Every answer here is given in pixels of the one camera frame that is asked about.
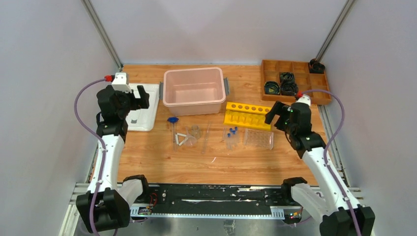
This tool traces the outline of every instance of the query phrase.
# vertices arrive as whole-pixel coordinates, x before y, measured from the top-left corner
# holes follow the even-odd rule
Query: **metal frame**
[[[59,236],[73,236],[75,229],[77,228],[79,213],[75,206],[75,200],[80,194],[85,194],[88,188],[87,183],[77,183],[74,187],[71,200],[68,205],[68,209],[62,223]],[[250,191],[254,189],[269,189],[277,188],[279,186],[251,186],[250,188],[242,188],[243,191]],[[316,192],[320,192],[320,188],[317,186],[312,186],[312,189]],[[350,192],[357,198],[359,201],[363,200],[362,192],[359,188],[349,188]],[[148,204],[133,204],[132,208],[135,207],[144,207]],[[198,214],[155,214],[153,217],[174,217],[174,218],[224,218],[224,219],[275,219],[277,216],[274,216],[274,212],[277,210],[290,210],[293,211],[299,206],[271,206],[271,215],[198,215]]]
[[[109,36],[107,35],[106,31],[104,30],[103,25],[101,24],[100,19],[98,18],[97,13],[94,10],[94,7],[90,0],[81,0],[84,7],[86,8],[86,11],[88,15],[91,18],[91,21],[93,22],[95,28],[98,31],[98,34],[100,35],[101,39],[103,40],[104,45],[106,46],[107,50],[109,51],[110,56],[112,57],[113,61],[119,68],[119,71],[123,69],[123,64],[120,61],[119,56],[117,55],[117,52],[115,48],[113,47],[113,44],[110,41]]]
[[[342,25],[343,21],[346,19],[346,16],[348,15],[349,11],[352,9],[353,4],[356,2],[356,0],[347,0],[345,5],[342,8],[342,11],[340,12],[339,16],[336,19],[336,22],[334,22],[333,27],[331,28],[330,32],[327,35],[327,38],[325,39],[322,47],[319,50],[319,53],[316,56],[317,61],[321,61],[323,59],[324,54],[326,53],[330,43],[332,42],[334,36],[336,35],[337,31],[339,30],[340,26]]]
[[[103,40],[107,50],[109,51],[110,56],[112,57],[113,61],[115,62],[115,64],[117,65],[117,67],[119,68],[119,71],[122,70],[123,68],[123,64],[121,63],[120,58],[117,55],[116,50],[114,49],[114,46],[112,45],[106,31],[104,30],[103,25],[100,22],[100,19],[98,18],[97,13],[94,10],[94,7],[91,3],[90,0],[81,0],[81,2],[83,3],[88,15],[90,16],[92,22],[94,23],[94,26],[96,27],[101,39]],[[328,36],[326,37],[324,43],[322,44],[316,59],[318,61],[321,61],[326,50],[328,49],[330,43],[332,42],[332,40],[334,39],[334,36],[336,35],[337,31],[339,30],[341,24],[343,23],[343,21],[346,19],[346,16],[348,15],[349,11],[352,9],[353,4],[356,2],[356,0],[347,0],[347,2],[345,3],[342,11],[340,12],[339,16],[337,17],[332,29],[330,30]],[[330,121],[328,118],[328,112],[325,106],[318,106],[319,108],[319,113],[323,122],[323,126],[325,128],[325,133],[326,136],[329,138],[332,134],[332,128],[330,126]],[[342,163],[342,158],[340,157],[340,153],[338,152],[337,149],[337,142],[336,140],[334,141],[334,143],[332,144],[332,146],[330,147],[331,149],[331,153],[332,153],[332,157],[334,158],[334,164],[336,166],[336,169],[338,170],[339,174],[341,175],[342,179],[344,179],[345,183],[347,184],[347,186],[349,185],[349,179],[347,178],[344,169],[343,169],[343,163]],[[87,175],[87,179],[86,181],[88,181],[90,175],[91,175],[91,171],[92,168],[89,170],[89,175]],[[61,229],[60,229],[60,236],[73,236],[75,229],[77,227],[77,223],[78,223],[78,219],[79,219],[79,213],[78,210],[75,206],[75,200],[77,198],[77,196],[79,194],[84,194],[87,191],[87,187],[88,187],[88,183],[77,183],[74,187],[74,191],[73,194],[71,196],[71,200],[69,202],[68,208],[67,208],[67,212],[65,214],[65,218],[64,221],[62,223]],[[272,186],[254,186],[254,188],[273,188]],[[315,191],[319,191],[320,188],[317,186],[312,186],[313,190]],[[349,188],[350,191],[353,193],[353,195],[357,198],[362,200],[363,196],[362,193],[360,191],[359,188],[353,188],[350,187]],[[204,218],[204,216],[193,216],[193,218]]]

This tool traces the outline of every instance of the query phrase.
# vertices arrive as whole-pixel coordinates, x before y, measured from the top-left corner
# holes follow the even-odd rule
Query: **black tape roll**
[[[293,73],[281,73],[279,75],[279,81],[281,82],[281,95],[294,96],[298,93],[298,86]]]

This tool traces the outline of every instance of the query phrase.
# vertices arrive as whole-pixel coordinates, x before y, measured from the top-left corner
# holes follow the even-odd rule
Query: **test tube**
[[[232,150],[232,144],[230,143],[232,141],[232,137],[230,136],[230,133],[227,134],[227,138],[226,138],[226,146],[227,149]]]
[[[235,131],[236,131],[236,140],[237,140],[237,143],[240,143],[240,138],[239,138],[239,133],[238,133],[238,127],[237,126],[235,126]]]
[[[236,131],[232,130],[232,141],[233,144],[236,146],[238,144],[238,139],[236,138]]]

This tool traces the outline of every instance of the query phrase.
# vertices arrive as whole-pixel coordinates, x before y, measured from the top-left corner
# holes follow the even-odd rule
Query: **wire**
[[[333,172],[333,170],[331,169],[330,165],[328,165],[328,159],[327,159],[327,151],[328,148],[330,147],[331,142],[333,142],[334,138],[336,137],[336,135],[339,133],[340,129],[343,126],[343,123],[345,121],[345,108],[343,107],[342,101],[340,101],[340,99],[334,95],[333,93],[326,91],[326,90],[322,90],[322,89],[311,89],[311,90],[307,90],[302,92],[301,94],[305,94],[305,93],[309,93],[309,92],[324,92],[327,93],[329,95],[331,95],[332,97],[334,97],[334,99],[336,99],[336,101],[339,103],[340,109],[342,111],[342,118],[340,119],[340,123],[339,123],[339,127],[336,129],[335,133],[333,133],[333,135],[330,137],[326,147],[325,147],[325,151],[323,153],[323,157],[325,160],[325,164],[327,166],[328,171],[330,172],[331,176],[333,177],[334,181],[336,182],[337,186],[339,187],[340,191],[342,192],[342,195],[344,198],[348,197],[348,194],[346,193],[345,189],[343,188],[342,184],[340,183],[339,179],[337,178],[337,175],[335,172]],[[357,236],[361,236],[361,232],[360,232],[360,228],[359,228],[359,223],[357,222],[357,218],[355,215],[355,212],[353,210],[353,206],[350,200],[346,201],[346,204],[349,207],[349,211],[352,215],[352,219],[353,219],[353,224],[355,225],[355,230],[356,230],[356,234]]]
[[[155,202],[153,203],[153,206],[152,206],[152,207],[154,207],[156,205],[156,203],[158,202],[158,195],[156,193],[152,193],[152,194],[155,195]]]
[[[101,157],[101,164],[100,164],[100,169],[98,171],[98,177],[97,177],[97,182],[96,182],[96,186],[95,186],[95,191],[92,195],[92,200],[91,200],[91,205],[90,205],[90,210],[89,210],[89,221],[90,221],[90,226],[91,226],[91,230],[94,233],[94,235],[96,236],[100,236],[100,234],[98,233],[97,229],[95,228],[94,225],[94,204],[95,204],[95,200],[97,199],[97,194],[98,194],[98,189],[100,187],[101,184],[101,176],[103,175],[103,169],[104,169],[104,163],[106,160],[106,145],[104,144],[103,139],[97,135],[94,131],[92,131],[90,128],[88,128],[88,126],[86,124],[84,124],[84,122],[81,120],[80,116],[78,115],[78,99],[80,98],[81,94],[90,86],[95,85],[99,82],[104,82],[106,81],[106,79],[101,79],[101,80],[96,80],[94,82],[89,83],[88,85],[86,85],[84,88],[82,88],[80,90],[80,92],[77,94],[77,97],[75,98],[74,101],[74,113],[75,113],[75,117],[77,118],[78,122],[81,124],[82,127],[84,127],[84,129],[86,129],[89,133],[91,133],[92,135],[94,135],[101,143],[101,147],[103,148],[102,151],[102,157]]]
[[[312,219],[312,217],[311,216],[309,216],[306,220],[303,220],[303,221],[300,221],[300,222],[298,222],[298,223],[295,223],[295,224],[283,224],[283,225],[278,225],[278,227],[286,227],[286,226],[289,226],[289,227],[291,227],[291,228],[295,228],[297,225],[302,225],[302,224],[305,224],[305,223],[307,223],[308,221],[310,221]]]
[[[285,138],[286,138],[286,139],[287,139],[287,141],[291,144],[290,140],[288,139],[288,133],[287,133],[287,131],[285,130],[285,131],[284,131],[284,133],[285,133]]]
[[[153,197],[152,197],[152,195],[150,195],[149,207],[151,207],[151,206],[152,206],[152,200],[153,200]]]

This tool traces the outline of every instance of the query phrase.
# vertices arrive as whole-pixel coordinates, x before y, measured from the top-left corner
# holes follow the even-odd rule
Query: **wooden tabletop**
[[[172,69],[217,66],[229,79],[230,94],[227,101],[272,107],[274,102],[261,101],[260,66],[243,65],[125,65],[131,83],[158,84],[164,73]],[[150,132],[129,131],[120,158],[118,181],[127,176],[145,175],[150,183],[210,183],[280,185],[290,177],[303,177],[317,185],[309,168],[290,147],[284,133],[274,130],[274,148],[244,146],[242,142],[228,151],[221,141],[226,102],[219,114],[179,117],[177,132],[198,125],[202,138],[195,147],[172,147],[171,125],[167,118],[172,114],[159,102],[155,126]],[[317,106],[311,107],[313,131],[325,137]],[[208,120],[211,121],[207,150],[202,154]],[[243,140],[241,128],[240,140]]]

